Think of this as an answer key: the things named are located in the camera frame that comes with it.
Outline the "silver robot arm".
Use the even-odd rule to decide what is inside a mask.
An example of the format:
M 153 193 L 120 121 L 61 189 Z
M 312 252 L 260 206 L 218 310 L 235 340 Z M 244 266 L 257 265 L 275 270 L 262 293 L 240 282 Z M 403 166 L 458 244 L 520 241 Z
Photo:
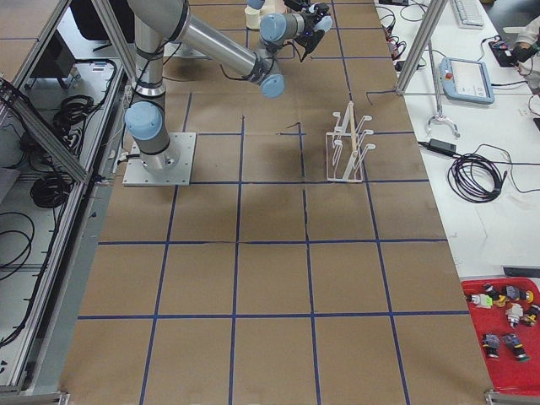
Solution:
M 196 93 L 195 117 L 213 134 L 229 133 L 238 108 L 256 85 L 266 100 L 285 90 L 285 74 L 305 72 L 279 58 L 285 48 L 302 49 L 308 57 L 332 28 L 326 3 L 287 1 L 287 13 L 271 13 L 263 1 L 250 1 L 261 11 L 252 40 L 240 24 L 238 1 L 131 1 L 134 13 L 135 93 L 125 123 L 148 172 L 170 171 L 187 151 L 176 144 L 167 124 L 177 123 L 166 107 L 167 84 L 175 93 Z

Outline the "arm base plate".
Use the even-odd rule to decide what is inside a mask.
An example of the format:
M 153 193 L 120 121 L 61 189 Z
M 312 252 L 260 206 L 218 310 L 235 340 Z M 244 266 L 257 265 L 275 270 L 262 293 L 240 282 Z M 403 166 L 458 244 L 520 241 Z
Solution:
M 188 186 L 192 177 L 192 163 L 197 134 L 170 132 L 170 145 L 161 154 L 146 155 L 133 142 L 131 154 L 123 176 L 124 186 Z

